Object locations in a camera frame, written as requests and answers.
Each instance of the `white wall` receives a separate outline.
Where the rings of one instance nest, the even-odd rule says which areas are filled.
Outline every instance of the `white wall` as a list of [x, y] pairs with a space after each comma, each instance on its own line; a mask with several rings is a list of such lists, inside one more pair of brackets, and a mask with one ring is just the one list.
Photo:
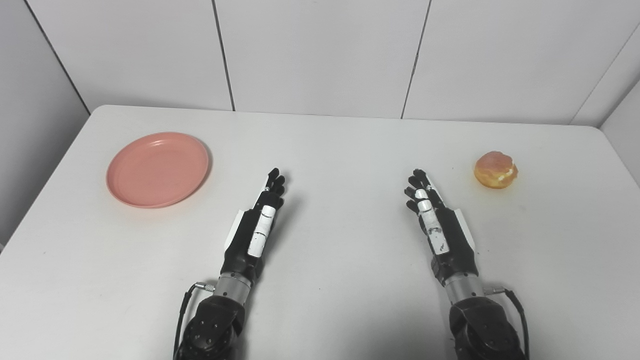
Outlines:
[[208, 0], [28, 0], [90, 111], [231, 110]]
[[0, 243], [87, 116], [25, 3], [0, 1]]
[[398, 118], [425, 0], [218, 0], [238, 111]]
[[640, 83], [631, 89], [601, 129], [640, 184]]
[[616, 61], [639, 22], [640, 1], [433, 0], [404, 117], [599, 125], [640, 73]]
[[[28, 0], [81, 95], [230, 109], [211, 0]], [[217, 0], [237, 109], [597, 126], [640, 74], [640, 1]]]

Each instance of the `pink plate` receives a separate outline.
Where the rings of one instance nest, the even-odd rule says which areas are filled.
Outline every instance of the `pink plate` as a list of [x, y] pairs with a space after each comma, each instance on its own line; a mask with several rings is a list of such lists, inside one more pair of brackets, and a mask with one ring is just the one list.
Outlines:
[[208, 169], [209, 154], [198, 139], [182, 133], [151, 134], [111, 160], [107, 187], [127, 205], [162, 208], [191, 195]]

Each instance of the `cable connector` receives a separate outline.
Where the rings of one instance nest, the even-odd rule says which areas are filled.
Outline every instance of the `cable connector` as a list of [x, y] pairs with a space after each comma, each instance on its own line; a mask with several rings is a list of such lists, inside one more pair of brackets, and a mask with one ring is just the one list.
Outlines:
[[490, 286], [487, 288], [483, 288], [483, 292], [485, 295], [495, 295], [495, 294], [501, 294], [506, 292], [507, 289], [504, 288], [504, 286]]
[[215, 286], [211, 284], [207, 284], [206, 282], [202, 282], [202, 281], [196, 282], [194, 286], [200, 290], [208, 291], [210, 293], [212, 293], [216, 289]]

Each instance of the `black cable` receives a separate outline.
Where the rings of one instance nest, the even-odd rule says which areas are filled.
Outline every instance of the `black cable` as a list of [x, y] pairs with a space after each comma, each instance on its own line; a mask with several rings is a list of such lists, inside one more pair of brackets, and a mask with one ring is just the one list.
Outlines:
[[529, 360], [529, 328], [527, 326], [527, 318], [524, 316], [524, 307], [511, 290], [504, 290], [504, 294], [507, 295], [509, 300], [513, 303], [518, 314], [520, 314], [520, 321], [522, 322], [522, 336], [524, 337], [524, 357]]
[[184, 313], [187, 312], [187, 306], [189, 306], [189, 300], [191, 300], [191, 295], [193, 294], [193, 290], [195, 290], [196, 284], [191, 285], [189, 291], [184, 293], [184, 298], [182, 298], [182, 305], [180, 306], [180, 315], [178, 316], [178, 327], [175, 330], [175, 341], [173, 342], [173, 358], [178, 353], [178, 346], [180, 346], [180, 331], [182, 330], [182, 321], [184, 319]]

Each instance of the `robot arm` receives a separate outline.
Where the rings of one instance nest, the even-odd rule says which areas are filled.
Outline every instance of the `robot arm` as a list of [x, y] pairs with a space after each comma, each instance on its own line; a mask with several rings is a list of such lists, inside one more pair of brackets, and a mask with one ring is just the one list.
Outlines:
[[[174, 360], [227, 359], [244, 327], [244, 303], [262, 273], [262, 251], [284, 200], [285, 179], [274, 168], [252, 209], [240, 211], [225, 244], [225, 261], [213, 294], [201, 301], [187, 324]], [[190, 293], [180, 310], [178, 331]]]
[[475, 245], [462, 212], [445, 206], [424, 171], [414, 170], [409, 183], [413, 187], [404, 190], [411, 198], [406, 205], [418, 216], [428, 237], [433, 252], [431, 269], [451, 302], [449, 327], [458, 359], [526, 359], [502, 306], [484, 296]]

